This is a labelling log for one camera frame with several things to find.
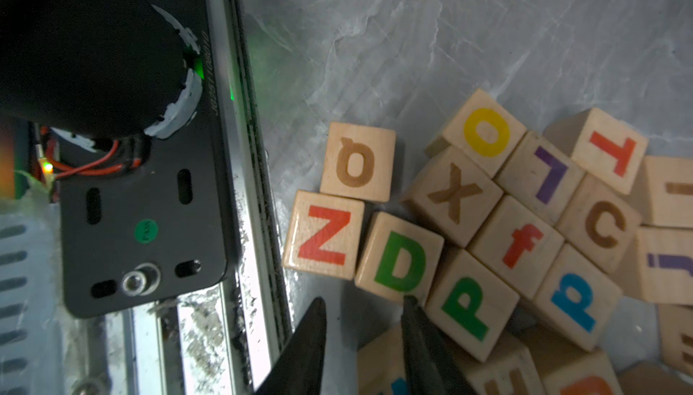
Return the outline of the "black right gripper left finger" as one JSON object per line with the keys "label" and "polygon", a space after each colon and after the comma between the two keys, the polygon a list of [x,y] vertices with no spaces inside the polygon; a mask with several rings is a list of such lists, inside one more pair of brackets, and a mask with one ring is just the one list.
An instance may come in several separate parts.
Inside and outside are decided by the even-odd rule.
{"label": "black right gripper left finger", "polygon": [[320,394],[326,339],[326,303],[317,297],[256,394]]}

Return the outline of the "wooden block red Z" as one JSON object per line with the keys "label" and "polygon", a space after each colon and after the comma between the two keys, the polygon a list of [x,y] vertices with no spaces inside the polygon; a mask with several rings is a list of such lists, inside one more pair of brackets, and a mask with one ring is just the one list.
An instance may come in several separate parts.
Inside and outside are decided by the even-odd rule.
{"label": "wooden block red Z", "polygon": [[366,203],[299,190],[283,250],[286,269],[351,281]]}

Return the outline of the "wooden block purple L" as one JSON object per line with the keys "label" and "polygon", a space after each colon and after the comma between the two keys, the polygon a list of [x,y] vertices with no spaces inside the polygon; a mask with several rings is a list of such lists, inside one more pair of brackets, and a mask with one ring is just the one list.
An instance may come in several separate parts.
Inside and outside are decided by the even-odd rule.
{"label": "wooden block purple L", "polygon": [[530,131],[494,181],[547,224],[557,225],[585,175],[558,147]]}

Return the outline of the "wooden block green D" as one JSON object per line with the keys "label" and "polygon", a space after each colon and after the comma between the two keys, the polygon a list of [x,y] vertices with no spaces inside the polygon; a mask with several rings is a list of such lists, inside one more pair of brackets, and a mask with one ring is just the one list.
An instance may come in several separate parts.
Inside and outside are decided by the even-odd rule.
{"label": "wooden block green D", "polygon": [[398,304],[411,295],[429,297],[445,239],[386,212],[372,217],[355,284]]}

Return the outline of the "wooden block red f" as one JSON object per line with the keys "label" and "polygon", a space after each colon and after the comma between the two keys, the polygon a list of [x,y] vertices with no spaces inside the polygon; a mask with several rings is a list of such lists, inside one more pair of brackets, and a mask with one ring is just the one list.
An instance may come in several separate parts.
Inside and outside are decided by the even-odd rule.
{"label": "wooden block red f", "polygon": [[564,243],[556,229],[505,195],[467,250],[524,299],[531,300]]}

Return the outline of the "wooden block brown X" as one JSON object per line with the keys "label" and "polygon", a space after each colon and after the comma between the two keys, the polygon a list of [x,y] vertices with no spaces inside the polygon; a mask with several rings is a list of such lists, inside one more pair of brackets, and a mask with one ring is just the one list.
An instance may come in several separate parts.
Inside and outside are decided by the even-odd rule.
{"label": "wooden block brown X", "polygon": [[459,247],[467,247],[504,192],[462,151],[435,155],[401,197],[422,223]]}

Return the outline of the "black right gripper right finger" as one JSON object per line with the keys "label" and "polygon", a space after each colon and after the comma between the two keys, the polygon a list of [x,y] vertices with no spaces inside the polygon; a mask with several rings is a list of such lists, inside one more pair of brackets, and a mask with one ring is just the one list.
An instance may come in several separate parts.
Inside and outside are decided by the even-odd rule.
{"label": "black right gripper right finger", "polygon": [[412,295],[401,319],[406,381],[411,394],[476,394],[456,366],[438,328]]}

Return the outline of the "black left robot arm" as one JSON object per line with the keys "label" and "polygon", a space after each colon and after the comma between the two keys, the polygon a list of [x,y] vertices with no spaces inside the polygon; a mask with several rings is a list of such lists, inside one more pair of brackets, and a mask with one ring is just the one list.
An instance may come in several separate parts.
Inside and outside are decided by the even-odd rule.
{"label": "black left robot arm", "polygon": [[317,394],[240,0],[1,0],[1,391]]}

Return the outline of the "wooden block blue P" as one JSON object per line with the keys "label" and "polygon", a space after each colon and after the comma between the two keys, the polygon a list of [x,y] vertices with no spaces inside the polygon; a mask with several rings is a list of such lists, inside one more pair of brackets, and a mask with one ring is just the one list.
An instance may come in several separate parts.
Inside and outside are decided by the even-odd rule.
{"label": "wooden block blue P", "polygon": [[539,321],[591,352],[623,290],[572,245],[563,245],[532,299],[522,305]]}

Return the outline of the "wooden block green P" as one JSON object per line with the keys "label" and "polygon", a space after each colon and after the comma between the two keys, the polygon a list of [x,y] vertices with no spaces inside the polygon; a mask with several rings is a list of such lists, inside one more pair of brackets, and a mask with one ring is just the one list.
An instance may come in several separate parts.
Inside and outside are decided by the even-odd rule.
{"label": "wooden block green P", "polygon": [[444,250],[424,307],[430,321],[479,362],[504,331],[520,295],[472,254]]}

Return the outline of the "wooden block purple J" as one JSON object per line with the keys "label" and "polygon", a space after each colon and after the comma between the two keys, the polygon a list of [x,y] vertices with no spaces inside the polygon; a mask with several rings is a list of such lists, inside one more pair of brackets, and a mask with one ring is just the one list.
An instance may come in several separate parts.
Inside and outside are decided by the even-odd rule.
{"label": "wooden block purple J", "polygon": [[611,279],[624,295],[654,304],[692,304],[692,231],[640,227]]}

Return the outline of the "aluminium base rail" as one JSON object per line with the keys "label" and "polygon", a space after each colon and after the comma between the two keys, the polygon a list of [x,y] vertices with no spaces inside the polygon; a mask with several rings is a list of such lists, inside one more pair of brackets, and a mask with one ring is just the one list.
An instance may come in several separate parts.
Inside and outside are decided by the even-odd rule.
{"label": "aluminium base rail", "polygon": [[236,250],[219,283],[83,319],[76,394],[249,394],[291,335],[240,0],[207,0]]}

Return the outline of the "wooden block yellow O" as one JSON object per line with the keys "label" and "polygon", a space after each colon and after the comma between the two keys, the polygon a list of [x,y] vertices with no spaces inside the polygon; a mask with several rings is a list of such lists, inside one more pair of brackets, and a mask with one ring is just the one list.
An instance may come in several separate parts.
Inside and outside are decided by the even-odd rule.
{"label": "wooden block yellow O", "polygon": [[494,178],[526,132],[524,124],[479,88],[442,126],[425,153],[432,158],[455,147]]}

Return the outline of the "wooden block brown Q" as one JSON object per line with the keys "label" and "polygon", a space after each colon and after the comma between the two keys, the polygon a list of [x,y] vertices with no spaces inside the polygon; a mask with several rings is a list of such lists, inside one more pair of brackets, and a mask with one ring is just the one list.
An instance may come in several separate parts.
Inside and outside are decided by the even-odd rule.
{"label": "wooden block brown Q", "polygon": [[385,203],[391,197],[396,133],[391,129],[332,122],[319,191]]}

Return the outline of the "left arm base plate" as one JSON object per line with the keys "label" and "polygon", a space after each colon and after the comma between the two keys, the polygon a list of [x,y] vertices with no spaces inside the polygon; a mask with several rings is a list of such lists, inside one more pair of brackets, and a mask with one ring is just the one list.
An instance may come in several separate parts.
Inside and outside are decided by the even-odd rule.
{"label": "left arm base plate", "polygon": [[218,109],[207,0],[149,0],[198,39],[195,117],[129,173],[59,185],[63,297],[88,319],[222,281],[236,250],[232,186]]}

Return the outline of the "wooden block red T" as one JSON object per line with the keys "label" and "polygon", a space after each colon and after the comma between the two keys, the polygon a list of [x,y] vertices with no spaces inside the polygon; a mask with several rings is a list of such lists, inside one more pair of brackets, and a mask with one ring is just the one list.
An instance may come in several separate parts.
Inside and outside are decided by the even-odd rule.
{"label": "wooden block red T", "polygon": [[631,192],[649,139],[599,108],[546,127],[543,136],[616,192]]}

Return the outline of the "wooden block brown C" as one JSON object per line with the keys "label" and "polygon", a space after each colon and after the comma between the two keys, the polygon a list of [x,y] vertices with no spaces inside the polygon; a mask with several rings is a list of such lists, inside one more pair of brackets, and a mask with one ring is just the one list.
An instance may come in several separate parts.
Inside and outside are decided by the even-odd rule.
{"label": "wooden block brown C", "polygon": [[579,187],[556,229],[599,269],[614,272],[628,250],[642,215],[591,174]]}

